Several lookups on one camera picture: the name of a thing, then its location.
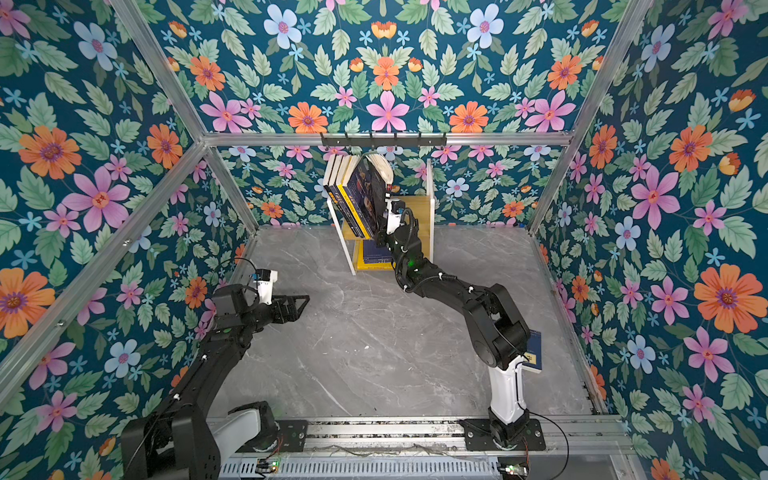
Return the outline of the dark portrait cover book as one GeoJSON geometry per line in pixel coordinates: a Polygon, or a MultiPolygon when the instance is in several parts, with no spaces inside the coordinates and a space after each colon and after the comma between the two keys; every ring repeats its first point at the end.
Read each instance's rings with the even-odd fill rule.
{"type": "Polygon", "coordinates": [[[383,185],[378,171],[364,157],[350,156],[341,177],[341,185],[352,203],[360,227],[365,230],[365,238],[375,239],[378,231],[376,199],[383,185]]]}

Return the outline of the black wolf cover book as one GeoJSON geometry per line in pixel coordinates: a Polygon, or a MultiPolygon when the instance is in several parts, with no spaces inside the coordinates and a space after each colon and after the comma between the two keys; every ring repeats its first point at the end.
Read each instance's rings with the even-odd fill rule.
{"type": "Polygon", "coordinates": [[[394,171],[389,161],[381,154],[371,152],[363,156],[371,174],[370,199],[373,205],[374,238],[387,233],[389,187],[394,181],[394,171]]]}

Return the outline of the dark blue paperback book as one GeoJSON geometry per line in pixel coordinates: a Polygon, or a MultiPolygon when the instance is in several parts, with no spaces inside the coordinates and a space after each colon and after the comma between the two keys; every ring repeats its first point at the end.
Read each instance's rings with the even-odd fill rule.
{"type": "Polygon", "coordinates": [[[328,191],[329,197],[332,199],[336,207],[339,209],[339,211],[343,215],[343,218],[347,226],[349,227],[349,229],[352,231],[353,235],[356,238],[361,238],[362,232],[358,228],[357,222],[355,221],[354,216],[352,215],[352,212],[350,211],[349,206],[347,205],[347,202],[344,200],[344,197],[342,196],[339,188],[336,185],[336,179],[335,179],[334,185],[326,186],[325,188],[328,191]]]}

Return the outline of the yellow cartoon boy book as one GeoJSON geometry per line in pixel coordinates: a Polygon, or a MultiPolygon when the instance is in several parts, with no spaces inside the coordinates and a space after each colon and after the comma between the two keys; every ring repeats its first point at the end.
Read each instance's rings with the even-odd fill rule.
{"type": "Polygon", "coordinates": [[[336,160],[335,176],[333,177],[333,186],[337,193],[337,203],[340,206],[341,211],[349,225],[350,230],[359,239],[369,240],[370,235],[364,226],[360,215],[357,213],[354,203],[350,200],[350,197],[346,194],[343,186],[343,178],[348,166],[350,165],[352,157],[350,155],[340,156],[336,160]]]}

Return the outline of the navy book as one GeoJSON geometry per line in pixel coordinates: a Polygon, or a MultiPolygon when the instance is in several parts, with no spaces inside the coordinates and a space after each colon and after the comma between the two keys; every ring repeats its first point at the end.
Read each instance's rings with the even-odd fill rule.
{"type": "Polygon", "coordinates": [[[532,373],[541,373],[543,371],[543,344],[542,335],[539,331],[530,331],[523,368],[532,373]]]}
{"type": "Polygon", "coordinates": [[[366,265],[390,263],[392,254],[386,245],[378,246],[374,240],[363,240],[361,258],[366,265]]]}

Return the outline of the navy book front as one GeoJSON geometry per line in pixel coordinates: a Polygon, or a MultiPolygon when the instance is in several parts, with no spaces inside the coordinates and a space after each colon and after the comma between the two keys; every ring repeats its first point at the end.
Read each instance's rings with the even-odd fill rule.
{"type": "Polygon", "coordinates": [[[374,240],[363,240],[361,258],[366,265],[390,263],[392,254],[386,245],[378,246],[374,240]]]}

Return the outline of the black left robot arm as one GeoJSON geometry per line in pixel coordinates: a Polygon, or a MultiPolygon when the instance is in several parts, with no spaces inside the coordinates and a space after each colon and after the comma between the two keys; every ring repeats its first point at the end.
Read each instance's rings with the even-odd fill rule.
{"type": "Polygon", "coordinates": [[[120,436],[126,479],[216,479],[244,447],[280,448],[283,436],[271,407],[256,401],[210,425],[208,414],[224,381],[271,324],[297,321],[307,295],[262,296],[234,284],[212,296],[215,315],[197,356],[179,383],[148,415],[130,421],[120,436]]]}

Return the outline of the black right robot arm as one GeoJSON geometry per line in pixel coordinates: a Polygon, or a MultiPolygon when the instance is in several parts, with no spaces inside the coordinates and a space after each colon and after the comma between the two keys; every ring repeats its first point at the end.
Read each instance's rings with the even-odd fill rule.
{"type": "Polygon", "coordinates": [[[381,225],[376,241],[392,254],[400,289],[438,301],[463,316],[472,348],[489,369],[488,435],[503,449],[516,446],[530,420],[522,366],[531,330],[508,290],[500,284],[472,284],[431,262],[418,237],[419,221],[404,202],[389,202],[381,225]]]}

